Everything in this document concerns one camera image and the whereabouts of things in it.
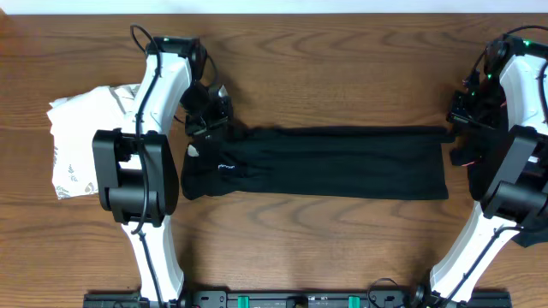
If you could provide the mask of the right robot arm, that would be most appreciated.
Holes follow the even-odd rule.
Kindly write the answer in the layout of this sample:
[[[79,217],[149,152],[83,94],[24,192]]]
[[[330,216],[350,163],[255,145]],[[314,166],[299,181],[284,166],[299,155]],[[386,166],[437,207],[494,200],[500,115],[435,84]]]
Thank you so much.
[[[476,295],[487,267],[514,241],[547,241],[547,47],[514,30],[492,40],[455,92],[447,120],[461,143],[450,161],[468,170],[468,221],[430,270],[412,307],[509,307]]]

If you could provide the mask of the black t-shirt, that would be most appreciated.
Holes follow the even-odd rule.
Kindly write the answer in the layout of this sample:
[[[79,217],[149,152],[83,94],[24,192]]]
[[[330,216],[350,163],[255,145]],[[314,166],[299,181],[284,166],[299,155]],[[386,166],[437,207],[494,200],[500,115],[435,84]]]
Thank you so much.
[[[189,199],[233,192],[444,200],[444,127],[231,127],[188,145]]]

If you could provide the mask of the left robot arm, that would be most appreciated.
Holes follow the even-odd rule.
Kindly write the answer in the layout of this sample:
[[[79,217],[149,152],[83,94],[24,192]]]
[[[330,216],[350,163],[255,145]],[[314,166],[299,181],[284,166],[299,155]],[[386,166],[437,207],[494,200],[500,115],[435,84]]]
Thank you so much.
[[[132,244],[141,287],[136,293],[88,294],[85,307],[189,305],[171,230],[180,185],[168,134],[179,108],[191,138],[211,139],[232,119],[224,87],[201,83],[211,58],[198,38],[154,37],[142,51],[146,75],[134,114],[92,139],[99,201]]]

